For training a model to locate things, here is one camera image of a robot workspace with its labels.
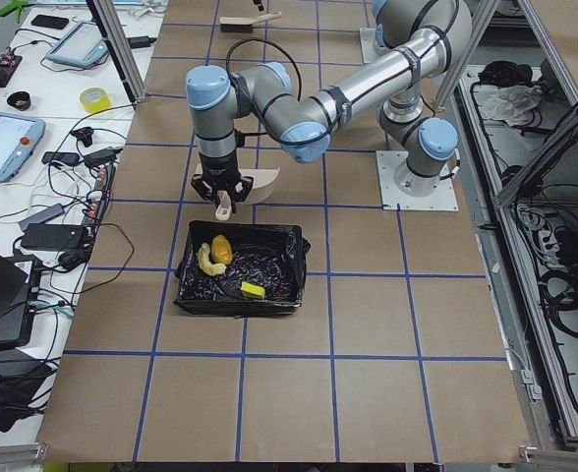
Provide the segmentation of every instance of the floor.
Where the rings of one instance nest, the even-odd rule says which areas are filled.
[[[369,3],[263,3],[283,17],[254,36],[294,56],[305,95],[361,67]],[[220,32],[218,18],[244,12],[256,14],[252,2],[170,2],[107,216],[136,250],[115,282],[81,298],[40,434],[49,457],[516,460],[528,437],[461,189],[458,212],[383,210],[374,151],[395,144],[373,113],[311,165],[267,137],[240,149],[242,168],[279,166],[281,176],[268,201],[231,220],[297,224],[312,244],[295,315],[201,318],[172,304],[188,223],[213,215],[188,184],[198,157],[183,77],[222,64],[243,36]],[[260,60],[281,59],[247,44],[233,69]],[[241,121],[242,131],[258,128]],[[101,228],[87,286],[129,254],[120,233]]]

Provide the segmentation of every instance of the black tray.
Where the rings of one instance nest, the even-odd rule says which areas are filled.
[[[234,262],[223,275],[209,276],[198,267],[202,243],[223,234],[232,246]],[[191,221],[182,261],[180,308],[194,315],[264,317],[288,315],[302,305],[311,244],[300,226]],[[241,282],[265,288],[265,299],[248,299]]]

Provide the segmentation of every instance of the tablet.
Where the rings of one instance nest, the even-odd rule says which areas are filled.
[[[16,175],[44,134],[38,118],[0,112],[0,182]]]
[[[44,57],[48,60],[82,69],[92,67],[108,53],[101,32],[93,22],[78,22]]]

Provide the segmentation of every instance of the yellow sponge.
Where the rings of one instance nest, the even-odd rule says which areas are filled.
[[[260,300],[265,298],[265,289],[253,283],[241,282],[241,293],[243,293],[244,297],[248,298],[257,298]]]

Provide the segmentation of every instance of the blue joint cap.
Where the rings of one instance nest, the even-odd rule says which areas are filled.
[[[305,121],[293,125],[285,131],[280,139],[300,143],[320,137],[318,140],[307,145],[281,145],[282,148],[297,162],[306,164],[318,160],[324,154],[330,144],[330,135],[326,134],[326,128],[315,121]]]
[[[194,110],[207,110],[230,91],[228,73],[219,66],[198,66],[187,74],[187,99]]]
[[[275,72],[282,81],[282,85],[285,87],[285,89],[291,92],[291,90],[293,89],[293,85],[291,84],[291,77],[289,77],[289,74],[287,74],[285,66],[283,66],[279,62],[263,62],[260,65],[268,67],[273,72]]]
[[[430,118],[418,133],[420,146],[435,160],[448,160],[457,148],[457,131],[448,121]]]
[[[372,16],[376,18],[386,3],[387,0],[375,0],[372,4]]]
[[[376,25],[375,39],[380,47],[385,47],[385,39],[383,39],[383,25],[381,23]]]

